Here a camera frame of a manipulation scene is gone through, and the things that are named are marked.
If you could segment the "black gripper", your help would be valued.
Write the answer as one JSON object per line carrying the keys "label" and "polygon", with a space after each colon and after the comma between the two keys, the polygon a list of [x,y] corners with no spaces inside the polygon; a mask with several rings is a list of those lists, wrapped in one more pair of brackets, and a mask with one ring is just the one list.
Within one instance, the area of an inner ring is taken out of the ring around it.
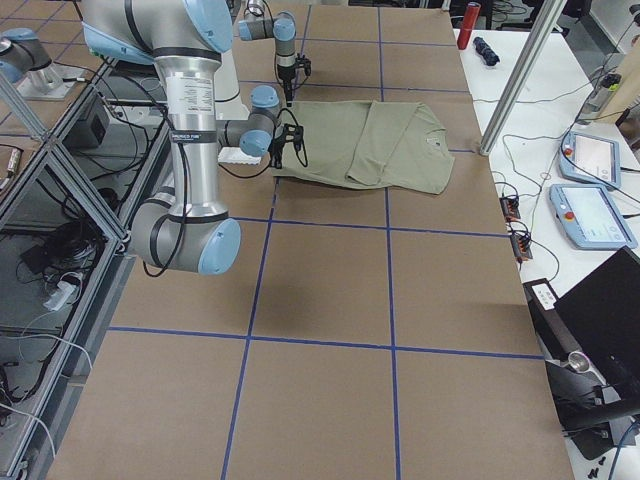
{"label": "black gripper", "polygon": [[277,76],[281,83],[284,85],[286,106],[291,107],[294,99],[294,87],[292,82],[295,79],[295,66],[278,65]]}

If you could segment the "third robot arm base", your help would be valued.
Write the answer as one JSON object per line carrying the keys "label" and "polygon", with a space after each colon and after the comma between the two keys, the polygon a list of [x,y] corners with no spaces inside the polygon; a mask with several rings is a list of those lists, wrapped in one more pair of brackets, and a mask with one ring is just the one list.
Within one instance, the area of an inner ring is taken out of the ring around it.
{"label": "third robot arm base", "polygon": [[27,100],[61,101],[84,69],[56,64],[33,30],[14,28],[1,33],[1,72]]}

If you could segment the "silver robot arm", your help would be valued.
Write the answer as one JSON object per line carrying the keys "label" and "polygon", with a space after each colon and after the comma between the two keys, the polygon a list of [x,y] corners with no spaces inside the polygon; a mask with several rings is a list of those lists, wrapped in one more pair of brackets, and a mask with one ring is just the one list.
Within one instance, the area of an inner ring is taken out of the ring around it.
{"label": "silver robot arm", "polygon": [[294,97],[294,79],[300,56],[296,52],[295,17],[287,11],[273,15],[266,1],[247,1],[243,17],[237,23],[240,39],[272,39],[275,44],[275,74],[290,107]]}
{"label": "silver robot arm", "polygon": [[238,147],[264,156],[280,107],[276,91],[262,86],[247,118],[217,118],[215,75],[233,42],[227,3],[86,1],[82,24],[92,51],[153,66],[165,91],[173,174],[133,218],[135,253],[161,272],[226,272],[239,252],[241,227],[219,197],[219,151]]}

